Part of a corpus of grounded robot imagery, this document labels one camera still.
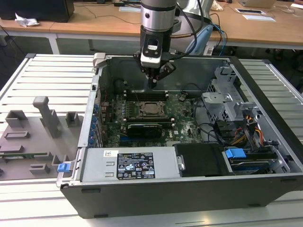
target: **motherboard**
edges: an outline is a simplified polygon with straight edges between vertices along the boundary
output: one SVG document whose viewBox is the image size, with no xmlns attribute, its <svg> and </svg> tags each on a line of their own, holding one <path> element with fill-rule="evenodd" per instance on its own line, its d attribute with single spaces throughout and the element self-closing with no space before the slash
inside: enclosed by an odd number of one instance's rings
<svg viewBox="0 0 303 227">
<path fill-rule="evenodd" d="M 195 98 L 181 92 L 123 94 L 101 103 L 104 147 L 165 147 L 202 141 Z"/>
</svg>

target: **floor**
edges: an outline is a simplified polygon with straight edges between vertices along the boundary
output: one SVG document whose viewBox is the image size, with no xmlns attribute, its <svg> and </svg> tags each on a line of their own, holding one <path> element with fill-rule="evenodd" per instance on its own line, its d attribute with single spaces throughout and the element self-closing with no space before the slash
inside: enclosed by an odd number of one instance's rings
<svg viewBox="0 0 303 227">
<path fill-rule="evenodd" d="M 25 53 L 44 53 L 52 54 L 51 47 L 46 38 L 36 37 L 13 37 L 17 45 Z M 89 50 L 87 40 L 81 39 L 59 39 L 59 47 L 62 54 L 94 54 L 95 51 Z M 106 52 L 109 54 L 133 54 L 139 48 L 138 42 L 130 41 L 102 41 L 94 40 L 94 47 L 97 52 Z M 225 55 L 230 55 L 230 48 L 226 48 Z M 235 56 L 241 59 L 251 59 L 253 48 L 238 47 Z M 293 56 L 292 50 L 285 50 L 282 61 L 276 61 L 272 54 L 266 53 L 265 49 L 259 48 L 255 54 L 256 59 L 269 59 L 273 65 L 297 87 L 303 78 L 303 73 L 295 71 L 292 68 Z M 21 51 L 16 47 L 12 40 L 8 40 L 6 47 L 0 48 L 0 88 L 2 88 L 10 76 L 14 73 L 23 59 Z"/>
</svg>

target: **label sticker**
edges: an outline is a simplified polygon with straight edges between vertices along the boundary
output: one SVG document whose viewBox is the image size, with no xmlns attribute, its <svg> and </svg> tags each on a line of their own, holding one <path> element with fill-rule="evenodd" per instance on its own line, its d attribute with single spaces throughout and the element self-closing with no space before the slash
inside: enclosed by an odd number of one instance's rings
<svg viewBox="0 0 303 227">
<path fill-rule="evenodd" d="M 117 153 L 117 179 L 136 180 L 155 178 L 152 153 Z"/>
<path fill-rule="evenodd" d="M 104 157 L 117 157 L 118 150 L 104 150 Z"/>
</svg>

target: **blue cable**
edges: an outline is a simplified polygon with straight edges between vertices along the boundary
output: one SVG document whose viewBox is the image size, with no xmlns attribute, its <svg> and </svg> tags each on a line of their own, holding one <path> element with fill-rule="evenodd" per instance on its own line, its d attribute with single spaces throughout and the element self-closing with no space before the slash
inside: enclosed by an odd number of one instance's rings
<svg viewBox="0 0 303 227">
<path fill-rule="evenodd" d="M 225 48 L 225 46 L 226 46 L 226 41 L 225 41 L 224 32 L 222 32 L 222 35 L 223 35 L 223 46 L 222 46 L 222 50 L 221 50 L 221 52 L 220 52 L 219 56 L 221 56 L 221 54 L 223 53 L 224 48 Z"/>
<path fill-rule="evenodd" d="M 218 30 L 218 31 L 222 34 L 222 36 L 223 36 L 223 46 L 222 46 L 221 52 L 220 52 L 220 54 L 219 54 L 219 56 L 221 56 L 221 54 L 223 53 L 223 50 L 224 50 L 224 48 L 225 48 L 225 46 L 226 46 L 227 41 L 225 41 L 224 32 L 223 32 L 217 25 L 215 25 L 215 24 L 213 24 L 213 23 L 212 23 L 212 25 L 213 25 L 215 28 L 217 28 L 217 30 Z"/>
</svg>

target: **white paper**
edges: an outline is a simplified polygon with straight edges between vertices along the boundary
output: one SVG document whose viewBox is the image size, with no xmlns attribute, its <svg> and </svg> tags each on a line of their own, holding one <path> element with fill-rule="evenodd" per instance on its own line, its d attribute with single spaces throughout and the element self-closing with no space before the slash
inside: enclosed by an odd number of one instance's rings
<svg viewBox="0 0 303 227">
<path fill-rule="evenodd" d="M 134 8 L 134 7 L 130 7 L 130 6 L 120 6 L 119 11 L 140 13 L 141 8 Z"/>
<path fill-rule="evenodd" d="M 272 17 L 243 15 L 247 20 L 275 21 Z"/>
<path fill-rule="evenodd" d="M 23 27 L 39 25 L 39 23 L 36 19 L 23 18 L 23 17 L 18 16 L 17 13 L 15 13 L 15 15 L 16 15 L 15 21 Z"/>
<path fill-rule="evenodd" d="M 303 5 L 293 3 L 290 7 L 303 9 Z"/>
</svg>

